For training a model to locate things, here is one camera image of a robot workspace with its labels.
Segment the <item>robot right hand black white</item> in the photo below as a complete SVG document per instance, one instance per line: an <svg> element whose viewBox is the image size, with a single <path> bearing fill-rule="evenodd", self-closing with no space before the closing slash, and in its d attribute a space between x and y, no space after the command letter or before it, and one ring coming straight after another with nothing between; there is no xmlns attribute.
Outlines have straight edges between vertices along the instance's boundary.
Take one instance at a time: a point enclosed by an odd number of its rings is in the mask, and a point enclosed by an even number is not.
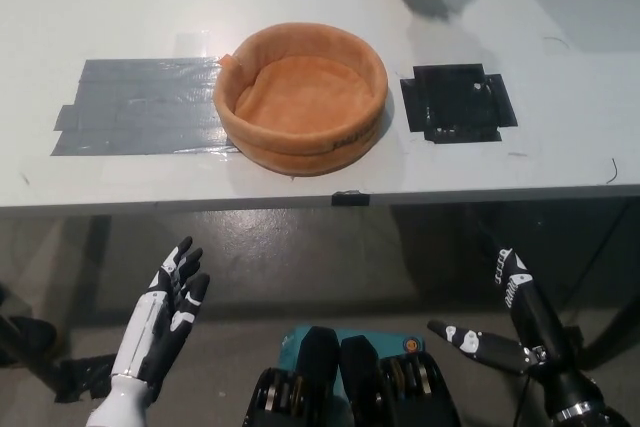
<svg viewBox="0 0 640 427"><path fill-rule="evenodd" d="M429 330L480 364L531 376L543 387L550 416L597 400L600 395L577 368L557 314L514 250L498 251L494 281L510 313L516 340L438 320L428 322Z"/></svg>

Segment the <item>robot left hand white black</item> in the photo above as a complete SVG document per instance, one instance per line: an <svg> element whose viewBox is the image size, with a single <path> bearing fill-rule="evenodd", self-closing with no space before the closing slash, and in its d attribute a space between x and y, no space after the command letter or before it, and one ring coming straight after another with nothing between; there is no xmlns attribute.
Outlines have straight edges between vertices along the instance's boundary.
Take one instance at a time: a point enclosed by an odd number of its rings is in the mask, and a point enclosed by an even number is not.
<svg viewBox="0 0 640 427"><path fill-rule="evenodd" d="M181 352L206 296L210 276L193 239L179 242L138 299L111 371L113 387L131 382L157 393Z"/></svg>

